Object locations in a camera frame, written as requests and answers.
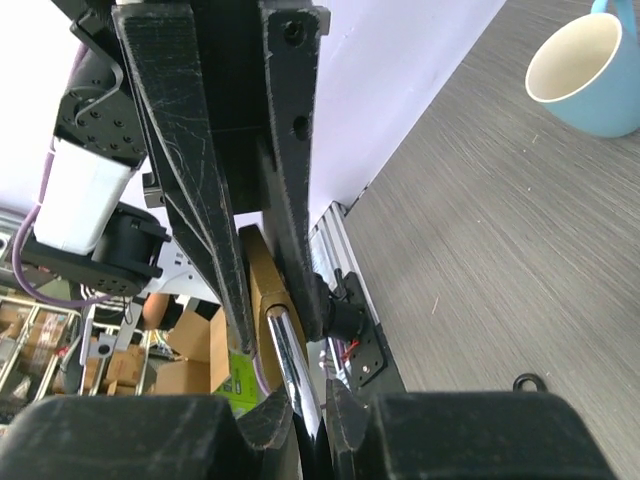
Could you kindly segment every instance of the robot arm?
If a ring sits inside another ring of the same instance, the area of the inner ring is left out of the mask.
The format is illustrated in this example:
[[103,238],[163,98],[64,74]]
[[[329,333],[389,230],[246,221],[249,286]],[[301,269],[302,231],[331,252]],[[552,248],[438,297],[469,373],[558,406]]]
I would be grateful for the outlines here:
[[[60,102],[57,158],[23,260],[105,293],[215,292],[242,350],[254,354],[234,216],[264,212],[306,338],[319,339],[308,180],[328,12],[306,1],[231,10],[206,1],[54,3],[87,51]],[[209,6],[200,12],[200,3]],[[172,240],[153,217],[119,203],[147,155]],[[70,195],[72,175],[85,188]]]

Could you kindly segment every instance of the chrome metal rod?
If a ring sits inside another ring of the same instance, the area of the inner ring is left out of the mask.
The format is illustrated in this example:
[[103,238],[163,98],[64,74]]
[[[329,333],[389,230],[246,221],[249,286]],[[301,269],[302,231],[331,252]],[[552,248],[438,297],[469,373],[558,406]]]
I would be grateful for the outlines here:
[[82,343],[80,344],[80,365],[83,367],[87,365],[87,358],[89,358],[89,347],[91,345],[91,333],[93,332],[93,318],[96,314],[96,306],[91,305],[89,312],[84,318],[84,329],[82,331]]
[[142,315],[142,304],[137,303],[135,300],[129,302],[127,308],[124,311],[122,317],[122,323],[118,330],[118,337],[116,339],[115,350],[124,352],[129,348],[133,334],[138,326],[138,321]]
[[291,401],[304,480],[333,478],[327,430],[307,362],[289,312],[281,306],[267,310],[284,385]]
[[136,395],[144,394],[144,381],[147,378],[147,368],[149,366],[149,349],[151,347],[151,333],[144,332],[142,337],[142,344],[140,345],[144,349],[144,362],[142,363],[142,372],[140,372],[140,380],[136,385]]

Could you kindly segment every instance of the cardboard box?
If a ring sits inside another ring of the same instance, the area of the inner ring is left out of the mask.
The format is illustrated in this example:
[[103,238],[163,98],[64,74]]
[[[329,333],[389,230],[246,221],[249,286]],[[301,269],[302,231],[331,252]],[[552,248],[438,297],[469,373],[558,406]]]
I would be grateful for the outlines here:
[[156,395],[211,393],[229,377],[227,319],[222,309],[211,321],[185,311],[167,343],[184,360],[158,369]]
[[107,395],[115,396],[115,397],[124,397],[135,395],[136,389],[135,387],[127,387],[125,385],[120,385],[118,382],[111,382],[107,387]]
[[43,311],[38,314],[29,338],[20,351],[20,370],[27,374],[44,373],[66,331],[67,315]]
[[22,327],[26,322],[26,317],[19,317],[15,322],[13,322],[9,328],[7,328],[4,332],[2,332],[2,338],[10,338],[12,340],[17,340],[22,332]]
[[16,322],[24,324],[31,312],[31,307],[3,302],[0,304],[0,330],[6,330]]
[[124,352],[114,352],[107,369],[106,383],[118,382],[121,386],[135,387],[142,376],[144,349],[129,345]]
[[[97,342],[98,339],[92,338],[92,342]],[[84,384],[83,384],[83,392],[88,392],[93,388],[93,384],[96,381],[96,376],[98,375],[98,371],[100,369],[100,359],[97,357],[87,358],[87,364],[84,369]]]

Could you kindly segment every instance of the blue mug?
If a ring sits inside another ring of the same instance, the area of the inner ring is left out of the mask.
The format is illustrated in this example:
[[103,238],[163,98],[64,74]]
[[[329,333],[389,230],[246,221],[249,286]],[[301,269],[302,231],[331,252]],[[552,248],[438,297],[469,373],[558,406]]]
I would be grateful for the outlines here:
[[563,122],[615,138],[640,127],[640,47],[632,0],[614,0],[618,16],[596,0],[591,13],[565,25],[527,69],[529,96]]

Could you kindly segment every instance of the brown cardboard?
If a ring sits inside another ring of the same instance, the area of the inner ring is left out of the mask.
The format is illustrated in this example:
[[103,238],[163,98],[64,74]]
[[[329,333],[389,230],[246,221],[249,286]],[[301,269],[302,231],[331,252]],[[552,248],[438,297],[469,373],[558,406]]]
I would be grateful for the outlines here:
[[26,318],[19,317],[9,326],[9,328],[2,332],[2,336],[5,338],[11,338],[12,340],[17,340],[22,332],[22,327],[24,327],[25,322]]
[[196,312],[185,310],[169,333],[167,344],[189,360],[209,363],[209,322]]
[[209,384],[210,392],[215,392],[229,375],[229,345],[227,336],[227,317],[222,308],[209,322]]
[[269,388],[274,391],[282,385],[282,374],[269,332],[267,310],[276,305],[287,308],[298,342],[302,347],[302,353],[308,362],[304,331],[260,229],[256,225],[251,225],[241,228],[239,235],[249,260],[251,304],[258,341],[258,355],[265,380]]
[[56,353],[68,324],[68,317],[42,311],[29,332],[29,338],[20,351],[20,370],[28,374],[42,374]]
[[116,394],[116,388],[118,388],[118,382],[111,382],[107,386],[107,395],[112,397]]
[[107,395],[116,396],[116,397],[124,397],[135,395],[136,389],[135,387],[127,387],[120,385],[118,382],[111,382],[107,387]]
[[100,367],[100,359],[97,357],[87,358],[87,364],[84,369],[84,388],[85,392],[91,390],[96,380],[96,375]]
[[30,307],[3,302],[0,304],[0,329],[7,329],[16,322],[24,323],[30,311]]
[[229,377],[227,320],[222,309],[211,321],[185,311],[167,344],[184,359],[158,368],[156,395],[211,393]]
[[156,395],[211,393],[209,364],[181,360],[158,368]]
[[144,350],[137,345],[129,345],[126,351],[113,353],[105,381],[135,387],[142,375],[143,366]]

